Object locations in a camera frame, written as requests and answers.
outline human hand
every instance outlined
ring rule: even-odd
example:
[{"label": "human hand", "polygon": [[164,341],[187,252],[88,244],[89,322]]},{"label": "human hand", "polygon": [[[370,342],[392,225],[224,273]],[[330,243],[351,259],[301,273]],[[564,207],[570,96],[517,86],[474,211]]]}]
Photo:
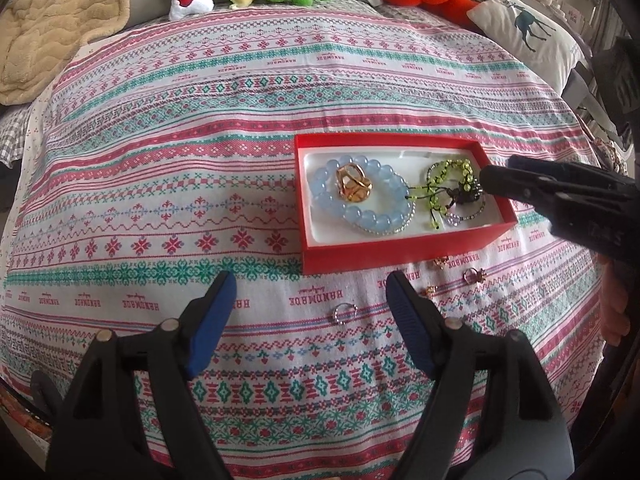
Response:
[{"label": "human hand", "polygon": [[631,329],[624,314],[629,294],[613,271],[613,261],[599,255],[598,262],[605,266],[600,288],[600,333],[604,341],[618,346]]}]

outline metal bolt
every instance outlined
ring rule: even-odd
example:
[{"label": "metal bolt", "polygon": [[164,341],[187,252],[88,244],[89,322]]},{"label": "metal bolt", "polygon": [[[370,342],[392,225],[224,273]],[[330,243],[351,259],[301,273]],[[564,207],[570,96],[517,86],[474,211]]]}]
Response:
[{"label": "metal bolt", "polygon": [[111,339],[112,335],[113,335],[113,332],[111,330],[104,329],[104,330],[100,330],[100,332],[98,332],[95,335],[95,338],[101,343],[106,343],[109,339]]},{"label": "metal bolt", "polygon": [[162,322],[162,324],[160,325],[160,328],[165,332],[173,332],[179,326],[180,326],[180,322],[177,319],[175,319],[175,317],[170,317],[169,319],[165,319]]},{"label": "metal bolt", "polygon": [[444,320],[444,325],[452,330],[460,330],[464,323],[459,317],[447,317]]}]

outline red box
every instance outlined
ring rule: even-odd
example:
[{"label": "red box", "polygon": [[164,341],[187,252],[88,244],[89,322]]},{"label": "red box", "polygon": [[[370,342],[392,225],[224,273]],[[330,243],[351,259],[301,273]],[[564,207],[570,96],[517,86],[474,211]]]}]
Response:
[{"label": "red box", "polygon": [[306,176],[302,178],[304,161],[300,150],[308,148],[335,149],[345,147],[351,153],[353,148],[376,149],[380,147],[435,148],[465,150],[470,152],[477,167],[484,168],[489,159],[482,146],[474,140],[454,137],[428,136],[415,134],[303,134],[294,139],[296,150],[296,187],[298,194],[298,213],[300,216],[300,237],[302,243],[302,273],[325,274],[347,270],[372,269],[424,260],[433,260],[443,256],[454,256],[477,251],[499,238],[517,224],[518,220],[509,200],[502,197],[488,197],[495,201],[501,221],[478,227],[458,229],[448,232],[426,233],[402,237],[367,236],[367,240],[354,243],[316,244],[309,243],[310,198],[305,189]]}]

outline checkered fabric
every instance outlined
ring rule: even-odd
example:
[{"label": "checkered fabric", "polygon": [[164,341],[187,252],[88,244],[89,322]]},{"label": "checkered fabric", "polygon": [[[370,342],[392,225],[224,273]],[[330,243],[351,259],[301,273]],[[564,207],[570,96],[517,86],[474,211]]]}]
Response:
[{"label": "checkered fabric", "polygon": [[0,116],[0,162],[9,168],[22,158],[31,104],[11,106]]}]

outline patterned tablecloth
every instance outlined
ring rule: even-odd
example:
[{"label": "patterned tablecloth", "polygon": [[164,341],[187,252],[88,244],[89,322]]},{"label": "patterned tablecloth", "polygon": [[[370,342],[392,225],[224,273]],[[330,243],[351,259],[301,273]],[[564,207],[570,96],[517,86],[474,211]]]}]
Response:
[{"label": "patterned tablecloth", "polygon": [[[98,329],[148,330],[232,270],[236,308],[192,386],[233,474],[388,476],[431,385],[385,304],[391,268],[300,275],[293,135],[448,134],[498,164],[594,160],[558,95],[496,44],[426,13],[397,17],[350,0],[217,9],[82,51],[30,121],[1,251],[3,377],[27,392],[42,368],[65,391]],[[403,270],[476,330],[524,330],[571,421],[602,345],[598,273],[587,250],[516,209],[519,226],[485,250]],[[486,282],[467,285],[469,267]],[[358,317],[334,325],[344,301]],[[166,460],[148,378],[136,384]]]}]

